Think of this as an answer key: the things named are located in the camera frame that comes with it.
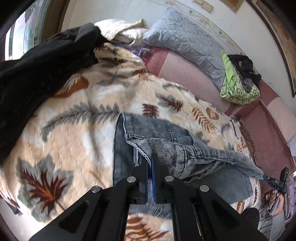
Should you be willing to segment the person's right hand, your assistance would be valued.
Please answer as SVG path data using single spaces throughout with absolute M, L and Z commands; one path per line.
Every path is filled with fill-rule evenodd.
M 285 198 L 276 190 L 269 190 L 264 195 L 263 210 L 268 210 L 271 216 L 277 216 L 284 210 Z

